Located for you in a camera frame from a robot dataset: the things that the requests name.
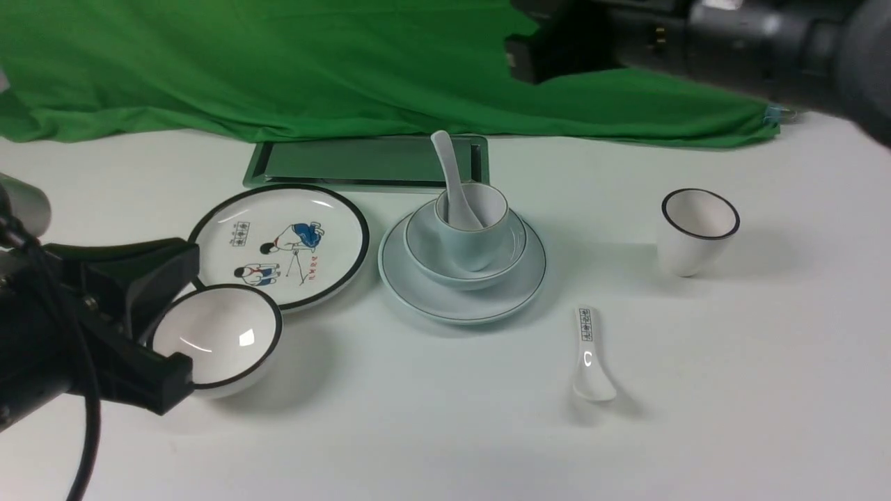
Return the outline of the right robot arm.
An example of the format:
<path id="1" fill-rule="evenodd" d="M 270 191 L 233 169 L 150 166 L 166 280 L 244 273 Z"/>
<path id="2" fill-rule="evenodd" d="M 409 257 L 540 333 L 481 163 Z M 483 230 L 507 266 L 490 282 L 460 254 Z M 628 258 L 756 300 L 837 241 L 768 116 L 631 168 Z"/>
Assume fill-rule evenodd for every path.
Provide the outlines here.
<path id="1" fill-rule="evenodd" d="M 852 122 L 890 139 L 888 1 L 513 1 L 510 74 L 636 67 Z"/>

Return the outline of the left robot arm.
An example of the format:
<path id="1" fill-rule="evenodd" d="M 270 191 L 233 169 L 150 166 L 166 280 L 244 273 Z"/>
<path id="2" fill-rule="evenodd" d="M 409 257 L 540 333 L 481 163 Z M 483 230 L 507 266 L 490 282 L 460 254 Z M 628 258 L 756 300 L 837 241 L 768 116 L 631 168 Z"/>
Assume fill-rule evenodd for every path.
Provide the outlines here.
<path id="1" fill-rule="evenodd" d="M 2 429 L 66 393 L 165 415 L 194 392 L 192 360 L 147 342 L 197 276 L 197 245 L 43 244 L 51 221 L 44 191 L 3 175 Z"/>

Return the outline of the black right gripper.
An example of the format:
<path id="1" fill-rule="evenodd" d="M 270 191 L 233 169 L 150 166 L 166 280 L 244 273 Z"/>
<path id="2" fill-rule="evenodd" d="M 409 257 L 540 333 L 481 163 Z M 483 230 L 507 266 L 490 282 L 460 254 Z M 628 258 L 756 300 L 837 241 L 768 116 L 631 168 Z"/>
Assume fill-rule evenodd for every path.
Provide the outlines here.
<path id="1" fill-rule="evenodd" d="M 512 1 L 537 28 L 504 40 L 510 76 L 539 85 L 557 77 L 621 69 L 613 14 L 626 1 Z"/>

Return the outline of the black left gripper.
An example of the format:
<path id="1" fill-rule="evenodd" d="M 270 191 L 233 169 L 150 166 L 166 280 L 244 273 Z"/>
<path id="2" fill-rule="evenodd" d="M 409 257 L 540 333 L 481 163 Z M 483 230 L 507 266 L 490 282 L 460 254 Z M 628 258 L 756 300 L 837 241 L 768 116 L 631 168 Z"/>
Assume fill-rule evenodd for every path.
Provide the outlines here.
<path id="1" fill-rule="evenodd" d="M 101 400 L 165 415 L 191 396 L 192 358 L 159 355 L 138 342 L 147 340 L 198 275 L 197 244 L 181 238 L 99 247 L 47 244 L 45 252 L 77 319 L 60 326 L 26 253 L 2 251 L 2 276 L 10 279 L 2 288 L 3 430 L 64 393 L 82 395 L 66 331 L 73 324 L 91 349 Z"/>

